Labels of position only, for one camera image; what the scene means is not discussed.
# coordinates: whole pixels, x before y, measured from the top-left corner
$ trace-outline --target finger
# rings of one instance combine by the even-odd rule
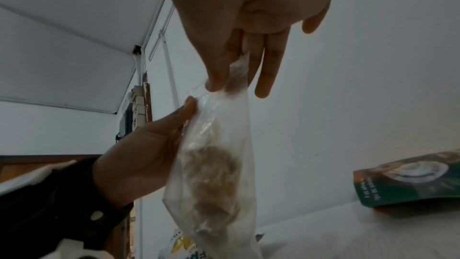
[[[242,54],[242,30],[235,29],[226,44],[221,47],[201,47],[197,51],[206,66],[208,81],[206,89],[211,92],[222,89],[229,79],[230,64]]]
[[[265,51],[262,70],[255,88],[255,95],[266,98],[275,83],[281,60],[283,59],[286,43],[288,42],[290,27],[277,34],[265,35]]]
[[[264,54],[264,35],[244,33],[242,52],[249,52],[248,86],[251,85],[257,70],[259,70]]]
[[[302,23],[302,31],[306,34],[314,33],[320,26],[323,19],[325,18],[330,5],[331,5],[331,2],[329,2],[326,5],[326,7],[322,11],[320,11],[317,15],[304,20]]]
[[[186,121],[190,120],[195,113],[196,99],[189,96],[181,108],[162,119],[147,124],[144,128],[152,133],[169,135],[173,130],[177,130]]]

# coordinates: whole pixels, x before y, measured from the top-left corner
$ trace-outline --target white ceiling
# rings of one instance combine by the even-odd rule
[[[114,113],[161,0],[0,0],[0,99]]]

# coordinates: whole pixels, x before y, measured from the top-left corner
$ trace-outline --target white wall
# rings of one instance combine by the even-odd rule
[[[356,201],[353,170],[459,147],[457,2],[333,0],[315,34],[293,26],[271,95],[251,93],[260,226]],[[184,96],[206,74],[176,12],[165,36]],[[144,240],[170,234],[160,195],[149,204]]]
[[[0,102],[0,155],[102,154],[115,143],[116,115]]]

